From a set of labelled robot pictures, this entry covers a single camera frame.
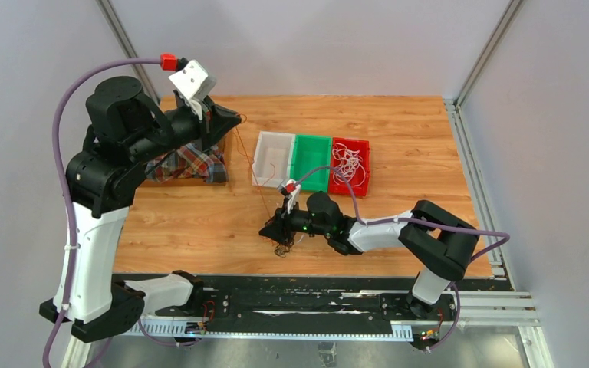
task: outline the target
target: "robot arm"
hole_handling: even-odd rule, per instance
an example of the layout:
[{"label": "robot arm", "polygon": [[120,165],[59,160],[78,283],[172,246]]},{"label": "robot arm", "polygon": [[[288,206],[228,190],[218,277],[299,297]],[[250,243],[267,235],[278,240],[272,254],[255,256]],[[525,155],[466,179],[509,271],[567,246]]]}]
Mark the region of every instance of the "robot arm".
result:
[{"label": "robot arm", "polygon": [[[84,342],[121,334],[144,313],[191,304],[193,295],[201,295],[202,282],[184,271],[112,282],[120,234],[148,161],[194,140],[206,151],[241,121],[208,96],[215,78],[197,61],[181,59],[174,70],[175,110],[163,113],[133,77],[107,79],[87,99],[91,125],[66,172],[77,223],[76,261],[69,264],[67,246],[58,292],[40,306],[50,321],[65,309],[71,333]],[[67,274],[75,277],[64,305]]]},{"label": "robot arm", "polygon": [[419,319],[434,309],[442,292],[454,281],[464,278],[466,268],[479,239],[477,235],[441,231],[437,238],[429,226],[398,219],[422,219],[452,227],[473,228],[430,201],[418,201],[413,209],[389,218],[359,222],[342,214],[336,202],[324,192],[313,193],[306,201],[308,210],[300,210],[297,197],[301,186],[294,180],[279,187],[284,204],[259,234],[280,245],[292,246],[297,232],[322,235],[342,255],[361,255],[383,248],[407,247],[425,268],[417,275],[404,307]]}]

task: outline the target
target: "red plastic bin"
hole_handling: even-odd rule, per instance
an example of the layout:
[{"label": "red plastic bin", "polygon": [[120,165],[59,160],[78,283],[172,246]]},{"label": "red plastic bin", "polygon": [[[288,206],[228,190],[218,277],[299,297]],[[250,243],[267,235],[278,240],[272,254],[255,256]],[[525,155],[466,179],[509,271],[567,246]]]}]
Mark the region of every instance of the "red plastic bin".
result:
[{"label": "red plastic bin", "polygon": [[[358,197],[364,197],[367,195],[367,187],[369,186],[369,177],[370,177],[370,170],[369,170],[369,141],[367,140],[349,140],[346,138],[338,138],[333,137],[333,141],[331,144],[331,150],[335,148],[337,143],[344,144],[347,149],[349,150],[358,150],[359,157],[362,157],[362,166],[364,167],[364,171],[362,169],[358,169],[355,176],[349,181],[351,184],[351,188],[354,190],[354,193]],[[335,159],[331,154],[331,166],[335,167],[340,164],[340,160]],[[347,185],[344,183],[342,179],[337,178],[336,183],[334,178],[334,172],[331,170],[331,174],[328,178],[328,192],[334,194],[345,194],[349,195],[349,189]]]}]

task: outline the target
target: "white plastic bin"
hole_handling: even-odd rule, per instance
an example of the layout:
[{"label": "white plastic bin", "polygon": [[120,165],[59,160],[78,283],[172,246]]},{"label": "white plastic bin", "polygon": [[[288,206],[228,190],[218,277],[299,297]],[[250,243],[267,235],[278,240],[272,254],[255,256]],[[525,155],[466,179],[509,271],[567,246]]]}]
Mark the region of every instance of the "white plastic bin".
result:
[{"label": "white plastic bin", "polygon": [[252,165],[256,178],[252,176],[252,184],[276,188],[289,179],[294,146],[294,134],[260,132]]}]

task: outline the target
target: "green plastic bin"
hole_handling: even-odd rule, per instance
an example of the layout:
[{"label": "green plastic bin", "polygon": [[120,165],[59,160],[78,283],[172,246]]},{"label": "green plastic bin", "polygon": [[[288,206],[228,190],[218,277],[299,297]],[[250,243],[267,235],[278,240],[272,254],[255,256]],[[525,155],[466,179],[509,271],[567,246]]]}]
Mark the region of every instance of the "green plastic bin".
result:
[{"label": "green plastic bin", "polygon": [[[298,134],[294,139],[290,177],[299,180],[318,166],[331,164],[332,139],[329,136]],[[328,170],[319,170],[301,184],[301,189],[313,192],[328,190]]]}]

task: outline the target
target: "white string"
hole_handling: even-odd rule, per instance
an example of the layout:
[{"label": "white string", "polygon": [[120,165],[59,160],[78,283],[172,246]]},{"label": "white string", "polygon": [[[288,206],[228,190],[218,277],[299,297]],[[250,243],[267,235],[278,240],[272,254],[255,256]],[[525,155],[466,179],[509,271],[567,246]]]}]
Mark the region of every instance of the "white string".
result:
[{"label": "white string", "polygon": [[[351,181],[359,169],[362,170],[362,181],[359,184],[353,184],[353,186],[361,186],[364,180],[367,178],[367,171],[362,166],[362,157],[360,156],[360,150],[348,149],[342,143],[335,143],[335,146],[331,150],[333,158],[340,163],[335,166],[340,173],[347,178],[347,181]],[[333,171],[333,181],[335,184],[344,184],[342,179]]]}]

